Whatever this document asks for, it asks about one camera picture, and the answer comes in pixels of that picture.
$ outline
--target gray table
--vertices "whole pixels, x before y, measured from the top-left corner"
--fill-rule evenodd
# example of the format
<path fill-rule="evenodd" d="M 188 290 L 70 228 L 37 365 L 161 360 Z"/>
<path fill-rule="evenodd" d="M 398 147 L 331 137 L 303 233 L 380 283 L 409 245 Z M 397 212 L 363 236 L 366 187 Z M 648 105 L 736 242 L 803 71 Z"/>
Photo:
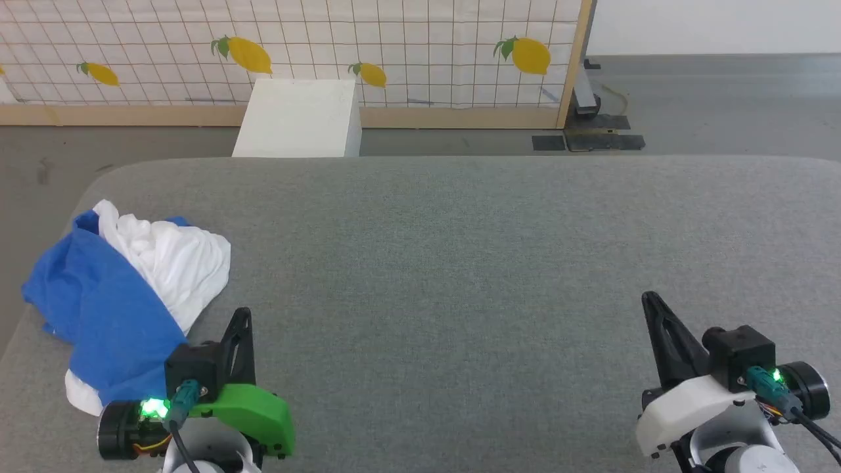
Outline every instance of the gray table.
<path fill-rule="evenodd" d="M 676 472 L 632 436 L 657 379 L 644 290 L 699 336 L 754 325 L 841 389 L 837 163 L 197 159 L 121 168 L 77 210 L 102 198 L 230 240 L 230 282 L 190 338 L 252 308 L 258 383 L 298 429 L 266 471 Z M 0 470 L 154 471 L 98 458 L 97 420 L 64 397 L 70 348 L 41 322 L 29 311 L 0 362 Z M 836 471 L 777 430 L 802 471 Z"/>

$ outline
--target concrete floor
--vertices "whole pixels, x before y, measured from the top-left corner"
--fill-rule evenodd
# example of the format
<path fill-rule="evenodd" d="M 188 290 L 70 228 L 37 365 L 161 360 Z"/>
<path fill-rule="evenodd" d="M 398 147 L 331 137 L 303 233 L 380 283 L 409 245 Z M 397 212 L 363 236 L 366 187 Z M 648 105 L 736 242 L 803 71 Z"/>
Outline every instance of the concrete floor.
<path fill-rule="evenodd" d="M 641 153 L 841 161 L 837 144 L 841 57 L 602 58 L 600 62 L 604 69 L 591 77 L 603 98 L 602 111 L 628 116 L 632 133 L 642 134 L 648 143 Z M 20 285 L 35 259 L 60 237 L 79 196 L 97 176 L 135 162 L 230 156 L 237 131 L 0 127 L 0 224 L 6 229 L 0 232 L 0 353 L 24 308 Z M 532 150 L 531 137 L 554 133 L 365 130 L 362 154 L 545 154 Z M 621 159 L 633 153 L 615 154 Z"/>

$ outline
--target lemon print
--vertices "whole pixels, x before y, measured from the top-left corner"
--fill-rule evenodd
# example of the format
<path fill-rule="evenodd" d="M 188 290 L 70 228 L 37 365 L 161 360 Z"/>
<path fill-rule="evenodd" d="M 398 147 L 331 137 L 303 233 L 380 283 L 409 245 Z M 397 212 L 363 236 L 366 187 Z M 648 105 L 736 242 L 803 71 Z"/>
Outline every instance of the lemon print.
<path fill-rule="evenodd" d="M 234 61 L 247 71 L 272 73 L 272 58 L 268 56 L 266 50 L 245 38 L 222 36 L 210 43 L 210 50 L 214 54 L 218 51 L 225 59 L 228 58 L 228 51 L 230 51 L 230 56 Z"/>
<path fill-rule="evenodd" d="M 549 49 L 540 41 L 531 38 L 515 36 L 500 41 L 494 48 L 494 56 L 496 56 L 496 50 L 500 50 L 503 59 L 508 59 L 508 55 L 513 51 L 514 65 L 526 74 L 546 75 L 549 62 L 552 61 Z"/>
<path fill-rule="evenodd" d="M 83 62 L 82 64 L 76 64 L 76 70 L 82 71 L 82 74 L 89 75 L 105 85 L 119 87 L 117 74 L 114 74 L 114 71 L 111 71 L 102 64 Z"/>
<path fill-rule="evenodd" d="M 357 62 L 356 64 L 351 64 L 347 68 L 348 71 L 351 69 L 354 74 L 362 76 L 362 80 L 365 81 L 366 84 L 373 85 L 374 87 L 385 88 L 385 72 L 374 64 Z"/>

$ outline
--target teal cable connector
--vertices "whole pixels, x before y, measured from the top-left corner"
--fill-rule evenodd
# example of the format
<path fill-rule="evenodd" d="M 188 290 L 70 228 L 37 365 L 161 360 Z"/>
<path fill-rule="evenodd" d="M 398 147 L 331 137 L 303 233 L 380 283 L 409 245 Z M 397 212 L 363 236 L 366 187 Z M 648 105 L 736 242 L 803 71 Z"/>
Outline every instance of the teal cable connector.
<path fill-rule="evenodd" d="M 175 391 L 175 396 L 172 397 L 172 402 L 169 407 L 169 412 L 164 418 L 163 427 L 171 432 L 170 422 L 175 421 L 175 427 L 181 428 L 184 422 L 187 421 L 187 415 L 190 409 L 193 409 L 198 404 L 198 398 L 201 394 L 202 386 L 196 380 L 186 380 Z"/>
<path fill-rule="evenodd" d="M 748 389 L 755 392 L 757 396 L 782 412 L 786 420 L 793 421 L 797 419 L 791 412 L 792 408 L 796 407 L 800 411 L 803 410 L 803 403 L 800 399 L 791 394 L 791 391 L 784 384 L 775 380 L 774 376 L 768 371 L 765 371 L 765 369 L 759 366 L 748 368 L 745 381 Z"/>

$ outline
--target pile of clothes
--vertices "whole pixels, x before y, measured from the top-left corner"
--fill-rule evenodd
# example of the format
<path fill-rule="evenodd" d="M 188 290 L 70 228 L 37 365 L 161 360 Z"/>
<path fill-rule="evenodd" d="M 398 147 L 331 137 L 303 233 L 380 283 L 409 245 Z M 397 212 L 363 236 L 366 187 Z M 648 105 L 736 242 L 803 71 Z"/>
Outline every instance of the pile of clothes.
<path fill-rule="evenodd" d="M 182 217 L 143 221 L 100 201 L 24 284 L 44 330 L 71 343 L 67 400 L 98 416 L 115 400 L 166 397 L 163 365 L 228 284 L 230 244 Z"/>

